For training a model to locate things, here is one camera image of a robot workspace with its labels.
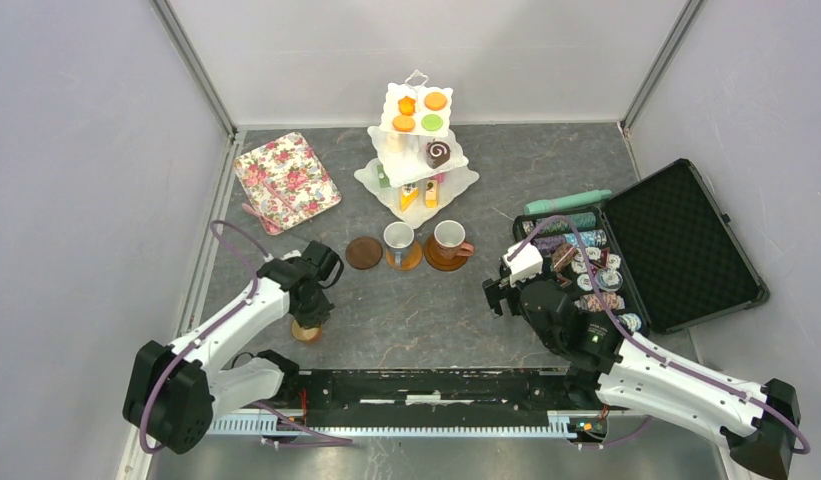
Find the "orange mug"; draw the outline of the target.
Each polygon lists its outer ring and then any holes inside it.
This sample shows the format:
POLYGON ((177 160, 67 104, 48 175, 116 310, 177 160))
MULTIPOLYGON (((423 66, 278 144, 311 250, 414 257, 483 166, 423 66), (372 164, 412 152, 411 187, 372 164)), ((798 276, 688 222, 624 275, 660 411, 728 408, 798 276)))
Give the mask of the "orange mug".
POLYGON ((322 335, 322 327, 302 327, 297 321, 291 323, 291 334, 294 339, 302 343, 318 341, 322 335))

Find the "green round macaron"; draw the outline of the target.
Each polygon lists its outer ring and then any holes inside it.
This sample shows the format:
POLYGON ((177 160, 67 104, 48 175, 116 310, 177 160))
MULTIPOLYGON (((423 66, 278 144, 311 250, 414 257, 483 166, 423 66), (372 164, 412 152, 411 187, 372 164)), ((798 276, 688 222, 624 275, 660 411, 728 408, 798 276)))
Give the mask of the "green round macaron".
POLYGON ((444 120, 438 114, 429 113, 421 118, 420 125, 428 132, 436 132, 444 126, 444 120))

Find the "orange round macaron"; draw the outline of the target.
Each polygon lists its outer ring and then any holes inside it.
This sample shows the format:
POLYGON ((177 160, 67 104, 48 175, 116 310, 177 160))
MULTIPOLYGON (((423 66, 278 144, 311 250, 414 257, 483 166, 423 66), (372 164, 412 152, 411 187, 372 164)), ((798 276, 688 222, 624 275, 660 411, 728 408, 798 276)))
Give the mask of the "orange round macaron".
POLYGON ((440 111, 448 105, 448 97, 441 91, 431 91, 424 97, 424 106, 431 111, 440 111))
POLYGON ((412 132, 415 129, 416 122, 412 115, 397 115, 392 119, 392 127, 398 132, 412 132))

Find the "dark brown wooden coaster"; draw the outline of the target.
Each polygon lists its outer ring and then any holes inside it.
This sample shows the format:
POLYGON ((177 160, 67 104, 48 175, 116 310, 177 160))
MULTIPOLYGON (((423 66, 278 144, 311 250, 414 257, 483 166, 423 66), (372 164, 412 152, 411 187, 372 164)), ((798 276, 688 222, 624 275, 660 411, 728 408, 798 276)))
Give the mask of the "dark brown wooden coaster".
POLYGON ((377 266, 382 257, 383 247, 380 241, 371 236, 353 239, 345 250, 347 263, 357 270, 368 270, 377 266))

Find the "light orange wooden coaster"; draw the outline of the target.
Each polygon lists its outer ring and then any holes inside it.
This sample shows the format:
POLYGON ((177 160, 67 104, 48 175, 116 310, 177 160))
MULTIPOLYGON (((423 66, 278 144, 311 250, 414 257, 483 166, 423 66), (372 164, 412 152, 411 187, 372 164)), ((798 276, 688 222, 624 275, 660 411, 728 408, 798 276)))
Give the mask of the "light orange wooden coaster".
POLYGON ((422 247, 418 241, 413 241, 402 248, 387 246, 386 260, 388 265, 395 270, 412 270, 420 264, 423 257, 422 247))

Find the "green square cake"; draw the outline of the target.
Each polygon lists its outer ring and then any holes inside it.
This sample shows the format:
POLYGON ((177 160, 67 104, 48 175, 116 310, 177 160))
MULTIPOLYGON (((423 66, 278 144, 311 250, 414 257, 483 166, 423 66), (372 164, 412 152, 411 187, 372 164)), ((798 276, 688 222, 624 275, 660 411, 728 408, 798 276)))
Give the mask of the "green square cake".
POLYGON ((391 188, 391 180, 386 174, 382 163, 376 165, 376 175, 380 188, 391 188))

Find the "large brown wooden saucer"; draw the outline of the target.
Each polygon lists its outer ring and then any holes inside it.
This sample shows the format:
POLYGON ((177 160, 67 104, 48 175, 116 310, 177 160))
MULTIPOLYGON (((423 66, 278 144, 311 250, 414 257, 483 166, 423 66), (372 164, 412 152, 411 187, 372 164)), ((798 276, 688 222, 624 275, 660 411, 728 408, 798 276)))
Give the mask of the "large brown wooden saucer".
POLYGON ((427 263, 432 268, 443 272, 456 271, 462 268, 469 260, 467 256, 455 256, 450 259, 442 257, 433 235, 427 238, 422 250, 427 263))

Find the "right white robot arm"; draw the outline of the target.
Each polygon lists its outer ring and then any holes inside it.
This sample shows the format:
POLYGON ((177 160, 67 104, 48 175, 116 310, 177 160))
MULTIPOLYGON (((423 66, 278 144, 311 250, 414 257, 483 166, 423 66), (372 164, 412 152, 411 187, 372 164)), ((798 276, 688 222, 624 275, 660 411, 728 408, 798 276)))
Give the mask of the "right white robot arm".
POLYGON ((767 479, 787 478, 794 455, 806 453, 791 384, 731 378, 678 357, 603 312, 580 310, 554 281, 487 279, 482 289, 491 310, 508 308, 569 362, 563 392, 571 405, 603 404, 672 423, 767 479))

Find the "cream round pastry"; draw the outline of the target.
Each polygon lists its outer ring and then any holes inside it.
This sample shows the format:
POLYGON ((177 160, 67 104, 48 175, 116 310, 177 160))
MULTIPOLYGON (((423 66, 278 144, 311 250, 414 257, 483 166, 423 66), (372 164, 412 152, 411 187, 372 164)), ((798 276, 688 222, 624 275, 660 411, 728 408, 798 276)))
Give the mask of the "cream round pastry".
POLYGON ((387 133, 384 145, 386 150, 391 153, 402 153, 405 149, 405 138, 399 133, 387 133))

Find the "white mug pink handle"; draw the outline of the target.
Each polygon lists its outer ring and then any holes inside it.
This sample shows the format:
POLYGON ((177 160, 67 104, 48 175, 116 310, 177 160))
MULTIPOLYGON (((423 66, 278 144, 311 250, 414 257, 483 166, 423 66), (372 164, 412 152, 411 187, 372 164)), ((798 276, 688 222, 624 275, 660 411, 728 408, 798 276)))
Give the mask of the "white mug pink handle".
POLYGON ((433 235, 437 252, 443 259, 471 257, 475 253, 475 247, 466 241, 465 227, 455 220, 438 223, 433 235))

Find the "yellow cake slice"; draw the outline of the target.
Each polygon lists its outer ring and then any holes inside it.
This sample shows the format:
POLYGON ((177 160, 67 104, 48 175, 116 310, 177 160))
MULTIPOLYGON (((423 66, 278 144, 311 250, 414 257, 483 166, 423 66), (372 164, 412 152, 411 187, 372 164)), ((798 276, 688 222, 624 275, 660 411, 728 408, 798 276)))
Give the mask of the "yellow cake slice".
POLYGON ((401 187, 399 197, 399 207, 401 211, 406 211, 418 198, 419 189, 415 183, 408 183, 401 187))

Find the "chocolate swirl roll cake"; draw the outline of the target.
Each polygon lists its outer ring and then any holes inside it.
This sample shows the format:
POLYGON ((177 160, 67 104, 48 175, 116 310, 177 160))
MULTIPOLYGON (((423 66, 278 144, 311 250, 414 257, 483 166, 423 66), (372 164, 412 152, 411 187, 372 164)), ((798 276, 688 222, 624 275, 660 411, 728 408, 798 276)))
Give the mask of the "chocolate swirl roll cake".
POLYGON ((428 165, 432 169, 438 169, 450 160, 451 147, 444 141, 430 141, 425 146, 425 154, 428 165))

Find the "orange star pastry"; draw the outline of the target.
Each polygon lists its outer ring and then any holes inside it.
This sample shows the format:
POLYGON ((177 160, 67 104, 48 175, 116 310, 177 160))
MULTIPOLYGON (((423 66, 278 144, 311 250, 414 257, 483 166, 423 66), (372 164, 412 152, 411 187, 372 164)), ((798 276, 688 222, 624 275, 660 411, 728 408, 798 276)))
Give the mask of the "orange star pastry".
POLYGON ((416 99, 405 96, 397 102, 399 114, 402 116, 414 116, 416 113, 416 99))

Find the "orange yellow cake piece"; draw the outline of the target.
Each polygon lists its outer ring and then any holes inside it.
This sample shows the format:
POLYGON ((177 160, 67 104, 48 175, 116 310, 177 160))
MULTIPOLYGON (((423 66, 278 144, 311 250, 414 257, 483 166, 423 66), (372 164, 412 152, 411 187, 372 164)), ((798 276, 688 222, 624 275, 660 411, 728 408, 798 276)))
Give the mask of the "orange yellow cake piece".
POLYGON ((439 187, 440 182, 429 179, 425 184, 424 204, 427 208, 436 209, 439 207, 439 187))

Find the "pink-tipped metal tongs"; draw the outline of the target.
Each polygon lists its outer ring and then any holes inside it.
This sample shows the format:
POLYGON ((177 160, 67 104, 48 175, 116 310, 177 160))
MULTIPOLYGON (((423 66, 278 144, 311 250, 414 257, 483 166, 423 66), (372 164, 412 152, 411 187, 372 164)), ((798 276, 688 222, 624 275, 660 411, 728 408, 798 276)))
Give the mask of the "pink-tipped metal tongs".
POLYGON ((302 185, 274 181, 240 184, 247 198, 247 210, 269 235, 288 232, 318 214, 319 204, 302 185))

